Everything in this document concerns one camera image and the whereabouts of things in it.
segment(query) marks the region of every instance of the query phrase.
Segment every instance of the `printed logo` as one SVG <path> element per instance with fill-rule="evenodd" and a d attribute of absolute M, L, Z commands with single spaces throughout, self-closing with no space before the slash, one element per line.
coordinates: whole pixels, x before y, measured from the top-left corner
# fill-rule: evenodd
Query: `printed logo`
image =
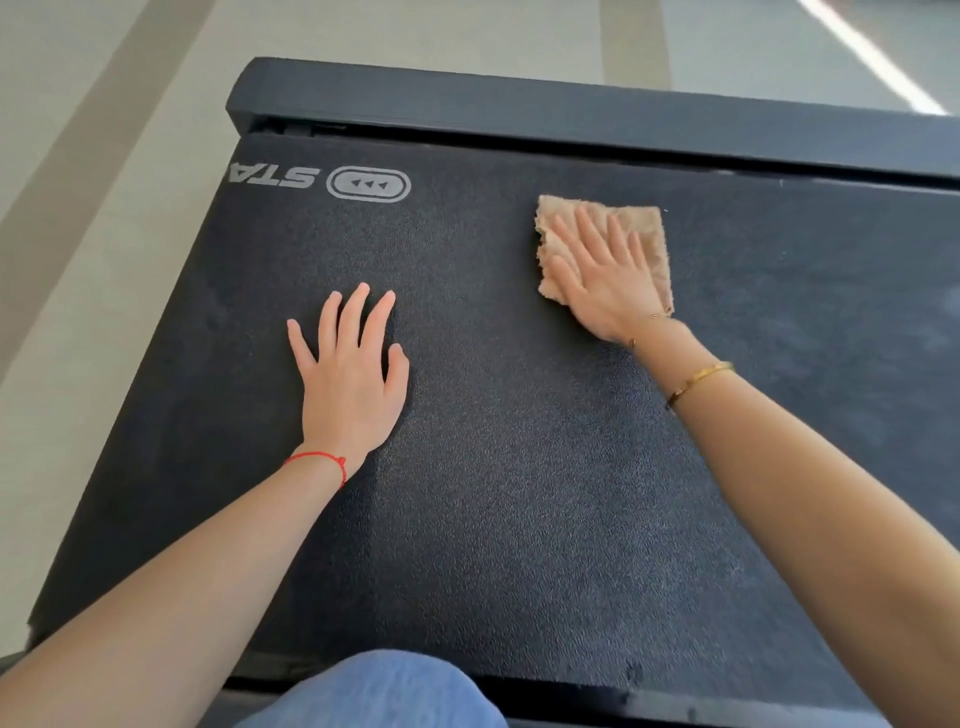
<path fill-rule="evenodd" d="M 291 167 L 283 175 L 283 179 L 276 177 L 278 164 L 241 164 L 234 162 L 228 170 L 228 182 L 246 182 L 247 184 L 268 184 L 280 187 L 298 187 L 305 189 L 317 179 L 320 170 L 316 167 Z"/>
<path fill-rule="evenodd" d="M 337 167 L 326 178 L 326 189 L 341 200 L 398 203 L 410 194 L 410 178 L 397 169 Z"/>

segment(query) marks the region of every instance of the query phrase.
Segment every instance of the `tiled floor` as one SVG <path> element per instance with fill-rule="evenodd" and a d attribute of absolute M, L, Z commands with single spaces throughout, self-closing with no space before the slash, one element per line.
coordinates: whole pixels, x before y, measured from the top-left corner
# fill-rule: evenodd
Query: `tiled floor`
<path fill-rule="evenodd" d="M 949 48 L 960 10 L 936 7 L 929 28 L 852 13 L 960 106 L 932 52 L 902 40 L 909 26 Z M 3 4 L 0 654 L 24 642 L 223 174 L 236 141 L 223 105 L 254 56 L 905 109 L 792 0 Z"/>

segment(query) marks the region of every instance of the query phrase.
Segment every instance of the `treadmill belt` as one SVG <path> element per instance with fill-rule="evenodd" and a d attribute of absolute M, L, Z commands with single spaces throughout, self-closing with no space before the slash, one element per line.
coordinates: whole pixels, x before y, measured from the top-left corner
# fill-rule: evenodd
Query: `treadmill belt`
<path fill-rule="evenodd" d="M 408 405 L 251 650 L 323 667 L 389 646 L 477 675 L 869 709 L 651 379 L 538 294 L 533 217 L 541 193 L 661 207 L 677 316 L 956 544 L 960 197 L 340 136 L 248 134 L 234 161 L 321 171 L 221 185 L 38 635 L 279 465 L 300 441 L 284 320 L 315 348 L 329 291 L 365 280 L 397 292 Z M 350 166 L 409 185 L 361 174 L 388 187 L 351 199 L 326 184 Z"/>

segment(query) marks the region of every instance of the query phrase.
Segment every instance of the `red string bracelet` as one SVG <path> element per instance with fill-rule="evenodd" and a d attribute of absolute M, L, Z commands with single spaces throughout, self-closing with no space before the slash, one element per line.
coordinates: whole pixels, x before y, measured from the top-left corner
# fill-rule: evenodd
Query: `red string bracelet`
<path fill-rule="evenodd" d="M 329 452 L 320 452 L 319 450 L 311 450 L 310 452 L 298 452 L 296 455 L 291 455 L 286 460 L 283 461 L 283 465 L 286 465 L 289 462 L 292 462 L 300 457 L 310 457 L 311 455 L 316 455 L 320 457 L 328 457 L 337 465 L 340 466 L 340 474 L 343 476 L 343 480 L 340 481 L 340 487 L 343 488 L 347 484 L 347 459 L 346 457 L 337 457 L 336 455 L 331 455 Z"/>

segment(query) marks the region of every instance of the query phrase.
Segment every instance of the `right hand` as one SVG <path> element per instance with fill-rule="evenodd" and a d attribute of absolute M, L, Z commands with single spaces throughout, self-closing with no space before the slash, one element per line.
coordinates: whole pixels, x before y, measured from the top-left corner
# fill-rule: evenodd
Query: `right hand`
<path fill-rule="evenodd" d="M 559 255 L 547 262 L 550 274 L 564 292 L 577 321 L 604 341 L 626 345 L 642 321 L 666 317 L 640 236 L 635 231 L 624 236 L 620 223 L 610 215 L 608 241 L 584 207 L 577 208 L 575 217 L 576 231 L 568 228 L 559 215 L 550 228 L 573 253 L 583 281 L 577 279 L 569 263 Z"/>
<path fill-rule="evenodd" d="M 347 459 L 347 475 L 359 470 L 371 450 L 386 441 L 407 398 L 410 360 L 399 344 L 387 351 L 389 369 L 383 378 L 380 357 L 387 318 L 396 295 L 387 291 L 373 307 L 360 335 L 360 314 L 370 287 L 361 283 L 340 314 L 343 296 L 330 294 L 320 314 L 320 355 L 315 359 L 300 325 L 290 320 L 287 333 L 303 379 L 303 445 L 297 451 L 319 450 Z"/>

